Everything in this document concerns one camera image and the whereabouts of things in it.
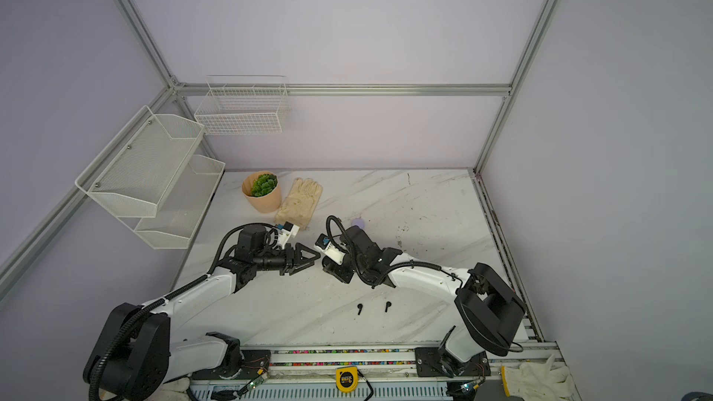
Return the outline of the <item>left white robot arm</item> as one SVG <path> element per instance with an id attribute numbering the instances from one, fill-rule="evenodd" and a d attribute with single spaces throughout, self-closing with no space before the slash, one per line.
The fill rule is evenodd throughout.
<path id="1" fill-rule="evenodd" d="M 290 223 L 250 223 L 221 239 L 208 270 L 195 280 L 144 304 L 111 311 L 85 364 L 88 397 L 145 400 L 165 382 L 209 372 L 230 379 L 247 371 L 239 339 L 210 330 L 179 334 L 191 319 L 243 289 L 260 272 L 294 275 L 319 260 L 319 252 L 291 239 Z"/>

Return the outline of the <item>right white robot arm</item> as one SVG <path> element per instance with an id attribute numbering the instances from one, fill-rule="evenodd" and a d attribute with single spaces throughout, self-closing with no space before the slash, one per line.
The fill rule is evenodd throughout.
<path id="1" fill-rule="evenodd" d="M 324 254 L 323 270 L 345 284 L 357 277 L 373 289 L 419 291 L 455 306 L 459 318 L 441 343 L 414 351 L 420 377 L 486 377 L 487 354 L 524 351 L 515 336 L 527 308 L 490 265 L 466 269 L 421 261 L 399 249 L 380 247 L 362 228 L 345 228 L 334 215 L 327 218 L 326 232 L 315 246 Z"/>

